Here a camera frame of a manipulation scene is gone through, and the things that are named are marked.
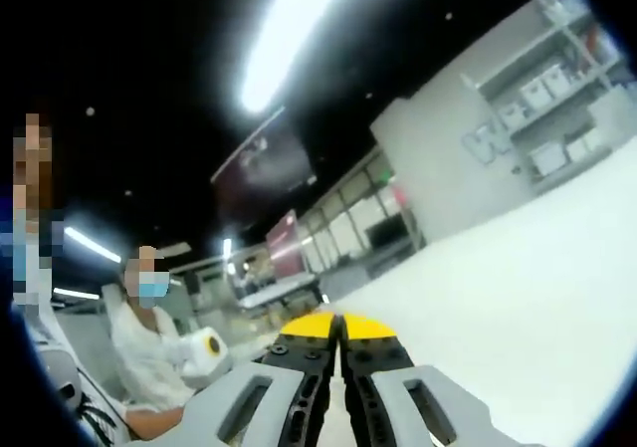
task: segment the face mask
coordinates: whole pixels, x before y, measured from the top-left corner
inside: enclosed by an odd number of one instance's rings
[[[155,298],[163,298],[168,292],[168,273],[139,273],[139,302],[145,305],[154,305]]]

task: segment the gray gripper plate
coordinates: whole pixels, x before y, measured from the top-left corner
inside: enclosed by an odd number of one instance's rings
[[[228,428],[256,387],[267,386],[242,447],[277,445],[303,373],[247,362],[237,366],[185,405],[179,425],[154,440],[134,441],[128,447],[226,447],[219,432]]]
[[[489,408],[432,366],[376,372],[371,378],[385,405],[397,447],[432,447],[431,437],[408,390],[425,387],[438,415],[455,432],[448,447],[517,447],[520,444],[497,430]]]

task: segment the black ceiling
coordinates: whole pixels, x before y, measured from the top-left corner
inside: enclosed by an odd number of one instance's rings
[[[257,117],[239,92],[270,0],[31,1],[20,84],[27,107],[53,121],[60,216],[114,251],[187,241],[192,260],[220,250],[210,176],[274,109],[294,116],[318,182],[257,220],[245,243],[286,208],[312,206],[371,149],[369,125],[391,100],[527,0],[335,0]],[[93,262],[54,270],[101,282]]]

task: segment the white floor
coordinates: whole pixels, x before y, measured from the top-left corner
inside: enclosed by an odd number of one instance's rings
[[[520,442],[570,446],[637,354],[637,139],[543,198],[423,252],[334,305],[389,324],[417,364]],[[355,446],[334,380],[319,446]]]

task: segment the white shelf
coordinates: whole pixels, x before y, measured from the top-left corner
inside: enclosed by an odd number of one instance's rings
[[[543,178],[538,179],[533,184],[533,190],[542,195],[557,186],[572,180],[580,173],[597,164],[612,153],[612,149],[607,146],[596,148],[588,153],[584,158],[572,161],[568,165],[560,168],[558,171],[551,173]]]
[[[585,76],[583,79],[575,82],[566,94],[561,96],[559,99],[554,99],[550,104],[544,107],[541,111],[535,112],[532,116],[530,116],[529,118],[525,120],[525,123],[523,125],[510,130],[509,137],[515,138],[516,135],[519,135],[520,133],[525,131],[527,128],[532,126],[534,123],[544,118],[549,113],[551,113],[552,111],[557,109],[559,106],[564,104],[566,101],[569,101],[570,99],[575,97],[583,89],[588,87],[588,85],[590,85],[595,80],[597,80],[598,77],[599,77],[599,71],[590,71],[590,74]]]
[[[592,14],[586,12],[577,15],[564,26],[555,25],[544,34],[535,38],[530,44],[516,54],[513,54],[501,66],[495,69],[483,82],[477,84],[477,89],[483,96],[490,100],[503,87],[506,87],[510,80],[529,67],[537,65],[540,61],[546,60],[555,52],[555,44],[564,37],[564,27],[578,32],[593,20]]]

